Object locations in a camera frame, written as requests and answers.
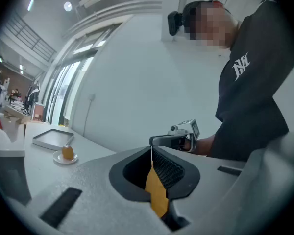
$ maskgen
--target silver tray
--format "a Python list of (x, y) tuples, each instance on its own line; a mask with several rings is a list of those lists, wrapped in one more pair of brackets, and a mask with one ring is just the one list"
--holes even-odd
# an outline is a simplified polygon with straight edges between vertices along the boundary
[(35, 137), (33, 137), (33, 144), (50, 150), (61, 150), (65, 145), (69, 145), (74, 138), (74, 133), (50, 129)]

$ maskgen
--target white logo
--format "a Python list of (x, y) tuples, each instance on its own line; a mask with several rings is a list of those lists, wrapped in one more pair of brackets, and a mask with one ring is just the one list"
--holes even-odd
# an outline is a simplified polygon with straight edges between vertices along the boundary
[(245, 68), (250, 64), (247, 60), (247, 53), (243, 57), (241, 57), (241, 59), (236, 60), (237, 63), (234, 63), (233, 65), (236, 74), (236, 79), (238, 79), (239, 76), (243, 74)]

